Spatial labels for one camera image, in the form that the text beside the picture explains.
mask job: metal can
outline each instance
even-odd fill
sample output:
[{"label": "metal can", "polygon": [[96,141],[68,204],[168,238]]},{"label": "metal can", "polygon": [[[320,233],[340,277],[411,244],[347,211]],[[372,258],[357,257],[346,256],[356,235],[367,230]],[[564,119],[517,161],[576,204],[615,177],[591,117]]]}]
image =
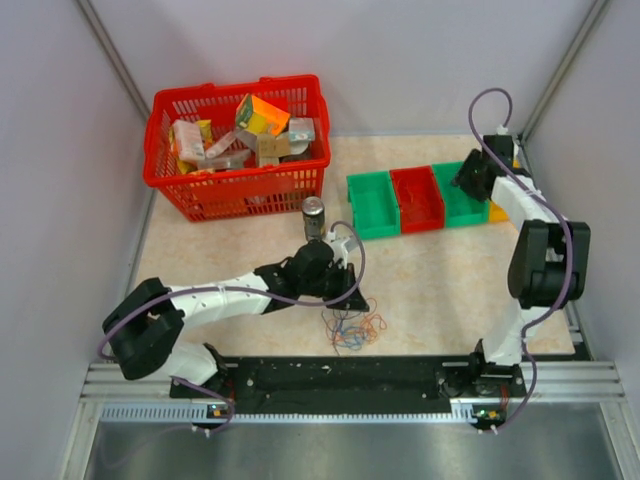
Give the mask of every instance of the metal can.
[{"label": "metal can", "polygon": [[324,203],[319,197],[307,197],[302,202],[304,236],[309,240],[322,240],[325,234]]}]

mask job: small box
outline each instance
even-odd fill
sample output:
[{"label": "small box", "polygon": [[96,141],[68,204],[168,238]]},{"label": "small box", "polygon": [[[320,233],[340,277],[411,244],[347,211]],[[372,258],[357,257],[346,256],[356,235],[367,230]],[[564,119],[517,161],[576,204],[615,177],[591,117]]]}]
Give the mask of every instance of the small box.
[{"label": "small box", "polygon": [[278,135],[287,126],[290,116],[255,95],[246,94],[236,109],[236,125],[254,135]]},{"label": "small box", "polygon": [[195,163],[205,159],[200,127],[195,123],[176,120],[173,123],[176,154],[183,162]]},{"label": "small box", "polygon": [[274,137],[269,133],[258,135],[258,156],[259,157],[286,157],[291,155],[289,137],[286,134]]},{"label": "small box", "polygon": [[313,118],[291,117],[289,119],[289,141],[313,142],[316,139],[316,131],[313,127]]},{"label": "small box", "polygon": [[278,157],[261,156],[259,154],[256,155],[256,162],[258,164],[258,167],[265,167],[267,165],[280,165],[280,159]]}]

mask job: plastic bin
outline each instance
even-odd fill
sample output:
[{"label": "plastic bin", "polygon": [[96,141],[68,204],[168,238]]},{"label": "plastic bin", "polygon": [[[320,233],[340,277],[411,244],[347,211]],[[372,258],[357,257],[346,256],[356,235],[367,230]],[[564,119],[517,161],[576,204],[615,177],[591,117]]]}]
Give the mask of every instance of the plastic bin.
[{"label": "plastic bin", "polygon": [[[311,160],[279,166],[181,175],[169,153],[169,128],[177,119],[210,119],[215,139],[234,128],[235,109],[252,93],[294,116],[313,118],[316,140]],[[147,123],[144,180],[157,188],[191,221],[300,210],[308,196],[321,196],[329,165],[329,114],[314,75],[261,78],[256,83],[196,87],[158,92]],[[239,141],[232,150],[246,148]]]},{"label": "plastic bin", "polygon": [[478,202],[467,196],[458,187],[451,185],[451,180],[463,162],[438,163],[432,165],[433,174],[444,200],[446,227],[464,227],[486,223],[489,218],[489,202]]},{"label": "plastic bin", "polygon": [[347,177],[353,225],[360,238],[400,234],[400,209],[389,172],[363,173]]},{"label": "plastic bin", "polygon": [[391,170],[402,233],[444,228],[444,202],[431,167]]}]

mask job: metal panel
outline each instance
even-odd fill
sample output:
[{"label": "metal panel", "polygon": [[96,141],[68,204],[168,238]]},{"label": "metal panel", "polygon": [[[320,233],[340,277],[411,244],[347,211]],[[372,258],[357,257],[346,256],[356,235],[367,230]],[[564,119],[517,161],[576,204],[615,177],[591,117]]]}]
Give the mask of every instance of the metal panel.
[{"label": "metal panel", "polygon": [[[315,73],[337,134],[468,132],[475,93],[512,92],[519,131],[584,0],[93,0],[147,105],[164,88]],[[501,99],[479,109],[494,129]]]},{"label": "metal panel", "polygon": [[640,478],[640,457],[628,404],[602,404],[602,414],[624,478]]},{"label": "metal panel", "polygon": [[597,405],[534,405],[497,437],[467,425],[239,425],[209,440],[189,429],[153,438],[166,427],[101,424],[108,462],[150,443],[117,470],[95,448],[85,478],[622,478]]}]

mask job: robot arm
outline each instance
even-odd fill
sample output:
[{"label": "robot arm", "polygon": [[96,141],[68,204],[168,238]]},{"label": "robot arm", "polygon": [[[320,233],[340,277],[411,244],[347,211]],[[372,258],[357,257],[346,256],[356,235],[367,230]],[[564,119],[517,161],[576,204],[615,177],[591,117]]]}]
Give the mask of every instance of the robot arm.
[{"label": "robot arm", "polygon": [[[202,385],[225,368],[224,361],[212,346],[186,342],[182,337],[187,330],[237,315],[262,315],[290,307],[292,302],[282,299],[298,300],[301,295],[337,299],[355,284],[348,254],[357,245],[353,236],[337,237],[329,232],[326,241],[311,240],[293,257],[222,282],[165,287],[158,278],[151,278],[125,298],[102,327],[105,334],[117,329],[109,343],[126,379],[162,372]],[[170,299],[143,308],[167,294]],[[143,313],[118,327],[138,308]],[[332,308],[369,310],[358,289]]]},{"label": "robot arm", "polygon": [[[567,239],[558,219],[532,198],[532,193],[544,197],[534,187],[529,173],[513,167],[512,138],[508,135],[487,135],[483,140],[530,189],[529,192],[523,190],[486,152],[478,150],[469,154],[453,182],[478,201],[491,199],[507,213],[519,232],[507,282],[513,300],[502,322],[479,345],[484,362],[511,366],[519,364],[522,359],[522,328],[539,318],[558,298],[565,276]],[[587,224],[568,224],[574,258],[571,287],[565,304],[580,298],[584,290],[590,240]],[[550,252],[558,258],[551,258]],[[535,332],[536,328],[529,329],[525,341]]]}]

